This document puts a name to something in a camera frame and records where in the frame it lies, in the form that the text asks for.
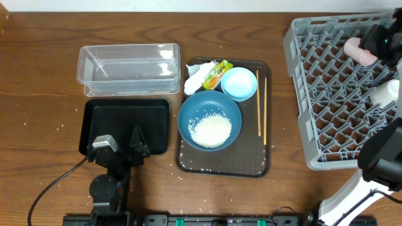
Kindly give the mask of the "pink small cup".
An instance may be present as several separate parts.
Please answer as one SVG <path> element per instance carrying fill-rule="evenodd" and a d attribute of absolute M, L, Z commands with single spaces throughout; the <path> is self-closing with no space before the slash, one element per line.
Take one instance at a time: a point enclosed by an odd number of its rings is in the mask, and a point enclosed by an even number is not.
<path fill-rule="evenodd" d="M 356 37 L 348 39 L 344 45 L 344 53 L 362 66 L 370 66 L 378 58 L 371 54 L 369 50 L 360 48 L 360 40 L 360 38 Z"/>

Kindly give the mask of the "white paper cup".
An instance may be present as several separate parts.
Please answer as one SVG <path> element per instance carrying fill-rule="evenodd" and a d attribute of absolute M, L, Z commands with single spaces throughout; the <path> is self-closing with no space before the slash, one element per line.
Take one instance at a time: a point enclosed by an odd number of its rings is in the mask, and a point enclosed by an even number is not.
<path fill-rule="evenodd" d="M 371 102 L 380 108 L 386 107 L 392 102 L 396 102 L 399 95 L 399 80 L 392 79 L 380 86 L 370 95 Z"/>

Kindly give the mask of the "light blue small bowl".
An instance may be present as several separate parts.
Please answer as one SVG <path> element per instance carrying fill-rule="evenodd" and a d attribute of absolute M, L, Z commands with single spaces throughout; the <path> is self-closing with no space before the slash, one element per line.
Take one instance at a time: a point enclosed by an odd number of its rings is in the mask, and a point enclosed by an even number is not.
<path fill-rule="evenodd" d="M 222 91 L 236 102 L 243 102 L 257 91 L 256 75 L 243 67 L 228 70 L 220 82 Z"/>

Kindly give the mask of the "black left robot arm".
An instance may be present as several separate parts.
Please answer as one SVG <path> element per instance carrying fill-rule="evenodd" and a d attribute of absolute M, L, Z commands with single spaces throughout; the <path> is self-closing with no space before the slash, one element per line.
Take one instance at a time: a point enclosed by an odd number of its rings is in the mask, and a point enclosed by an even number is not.
<path fill-rule="evenodd" d="M 131 168 L 141 166 L 144 158 L 150 156 L 142 128 L 134 126 L 127 146 L 118 145 L 110 134 L 98 136 L 86 156 L 89 162 L 107 169 L 106 174 L 96 176 L 89 186 L 93 199 L 90 224 L 139 225 L 140 219 L 128 208 L 128 195 Z"/>

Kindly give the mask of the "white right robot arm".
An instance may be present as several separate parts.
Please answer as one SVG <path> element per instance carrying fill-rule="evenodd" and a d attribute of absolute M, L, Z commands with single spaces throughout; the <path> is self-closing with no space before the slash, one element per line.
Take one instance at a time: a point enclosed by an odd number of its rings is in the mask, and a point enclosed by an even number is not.
<path fill-rule="evenodd" d="M 386 28 L 375 25 L 362 38 L 351 38 L 344 45 L 347 56 L 368 66 L 381 60 L 401 70 L 401 9 L 395 9 L 394 22 Z M 334 195 L 311 212 L 307 225 L 349 225 L 367 207 L 382 197 L 395 203 L 401 200 L 392 193 L 401 190 L 401 79 L 376 87 L 370 96 L 375 104 L 385 107 L 397 103 L 394 120 L 369 138 L 357 160 L 358 169 Z"/>

